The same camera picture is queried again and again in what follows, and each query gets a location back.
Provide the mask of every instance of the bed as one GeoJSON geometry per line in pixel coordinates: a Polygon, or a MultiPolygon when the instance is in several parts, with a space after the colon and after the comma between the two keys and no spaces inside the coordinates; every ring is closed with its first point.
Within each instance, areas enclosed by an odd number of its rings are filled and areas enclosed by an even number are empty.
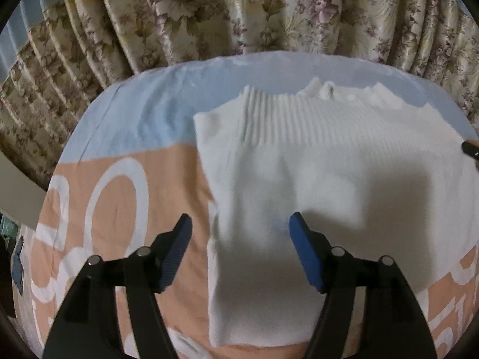
{"type": "MultiPolygon", "coordinates": [[[[211,196],[193,114],[246,84],[294,93],[318,76],[381,82],[477,139],[478,31],[461,0],[22,0],[0,34],[0,148],[47,190],[25,245],[32,296],[22,303],[33,320],[22,324],[42,346],[89,255],[121,258],[187,212],[195,231],[159,301],[166,324],[213,357],[300,357],[304,345],[209,345],[211,196]]],[[[477,254],[464,250],[418,294],[439,357],[477,311],[477,254]]],[[[125,351],[135,356],[124,292],[117,297],[125,351]]]]}

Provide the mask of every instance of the curtain fold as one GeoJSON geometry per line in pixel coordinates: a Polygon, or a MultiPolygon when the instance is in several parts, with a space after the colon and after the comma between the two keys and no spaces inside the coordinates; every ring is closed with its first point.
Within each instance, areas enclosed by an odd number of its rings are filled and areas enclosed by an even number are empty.
{"type": "Polygon", "coordinates": [[[387,63],[479,131],[479,28],[460,0],[22,0],[0,34],[0,149],[46,188],[95,97],[144,70],[258,51],[387,63]]]}

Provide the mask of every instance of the bedsheet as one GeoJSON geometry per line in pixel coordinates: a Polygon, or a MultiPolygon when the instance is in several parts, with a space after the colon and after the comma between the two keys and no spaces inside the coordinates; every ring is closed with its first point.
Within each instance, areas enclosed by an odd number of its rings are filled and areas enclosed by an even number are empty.
{"type": "MultiPolygon", "coordinates": [[[[410,104],[429,102],[461,136],[477,139],[441,87],[389,66],[339,56],[279,51],[216,58],[146,71],[115,84],[80,120],[40,215],[30,269],[35,329],[42,344],[89,255],[107,260],[127,256],[171,230],[186,212],[193,220],[191,243],[175,282],[157,297],[165,324],[215,358],[300,358],[305,344],[267,349],[209,344],[206,246],[212,197],[192,117],[235,98],[245,85],[294,93],[315,76],[341,86],[381,82],[410,104]]],[[[417,294],[440,358],[479,306],[478,246],[465,249],[450,273],[417,294]]],[[[117,308],[125,351],[137,356],[124,290],[117,291],[117,308]]],[[[359,325],[351,328],[347,351],[354,349],[359,330],[359,325]]]]}

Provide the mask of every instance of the printed pattern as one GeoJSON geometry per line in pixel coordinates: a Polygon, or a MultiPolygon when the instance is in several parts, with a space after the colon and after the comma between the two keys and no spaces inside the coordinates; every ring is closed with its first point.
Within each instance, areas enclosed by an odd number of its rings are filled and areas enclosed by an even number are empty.
{"type": "MultiPolygon", "coordinates": [[[[40,116],[14,118],[45,129],[28,147],[44,146],[46,157],[2,149],[44,188],[61,153],[55,146],[64,146],[103,89],[147,69],[216,56],[290,50],[387,63],[442,85],[479,130],[479,28],[457,0],[62,0],[43,16],[18,51],[25,79],[17,79],[18,64],[9,79],[21,96],[38,98],[29,107],[40,116]],[[23,163],[27,157],[33,162],[23,163]]],[[[15,130],[0,132],[4,141],[19,139],[6,133],[15,130]]]]}
{"type": "MultiPolygon", "coordinates": [[[[35,261],[30,265],[31,287],[40,341],[45,343],[51,321],[88,256],[99,254],[105,260],[127,256],[151,244],[158,233],[171,230],[186,212],[193,220],[192,240],[173,285],[157,297],[165,324],[204,346],[214,358],[301,358],[306,344],[262,349],[210,346],[207,242],[211,198],[197,150],[188,145],[59,164],[30,259],[35,261]]],[[[478,247],[465,250],[450,273],[418,294],[439,358],[456,343],[479,307],[478,247]]],[[[131,349],[124,291],[118,292],[117,301],[123,342],[131,349]]],[[[351,329],[349,354],[357,349],[359,331],[358,325],[351,329]]]]}

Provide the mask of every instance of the light blue bedsheet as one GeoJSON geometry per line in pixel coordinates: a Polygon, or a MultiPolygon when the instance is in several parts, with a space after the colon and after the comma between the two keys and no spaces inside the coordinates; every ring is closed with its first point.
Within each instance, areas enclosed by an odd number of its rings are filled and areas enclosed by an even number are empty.
{"type": "Polygon", "coordinates": [[[381,82],[406,102],[433,105],[464,138],[477,135],[435,83],[360,59],[301,52],[266,52],[146,71],[109,87],[88,108],[61,163],[195,145],[192,117],[238,96],[246,85],[272,94],[296,93],[314,77],[341,86],[381,82]]]}

